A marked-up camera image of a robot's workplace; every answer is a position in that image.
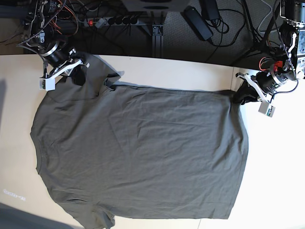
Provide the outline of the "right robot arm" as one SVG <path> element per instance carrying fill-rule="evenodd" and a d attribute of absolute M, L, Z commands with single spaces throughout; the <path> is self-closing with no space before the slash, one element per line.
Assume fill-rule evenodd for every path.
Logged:
<path fill-rule="evenodd" d="M 70 77 L 75 85 L 84 85 L 86 77 L 82 67 L 90 65 L 68 44 L 69 38 L 79 30 L 79 21 L 66 1 L 32 0 L 23 27 L 22 40 L 16 46 L 41 58 L 41 89 L 54 90 L 59 76 Z"/>

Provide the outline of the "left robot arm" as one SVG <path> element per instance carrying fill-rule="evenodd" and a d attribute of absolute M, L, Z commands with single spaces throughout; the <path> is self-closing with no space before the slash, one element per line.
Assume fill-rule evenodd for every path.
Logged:
<path fill-rule="evenodd" d="M 236 104 L 271 104 L 279 87 L 305 77 L 305 2 L 276 0 L 270 13 L 272 17 L 262 39 L 254 38 L 252 47 L 233 62 L 250 55 L 265 55 L 256 75 L 236 74 L 243 80 L 233 96 Z"/>

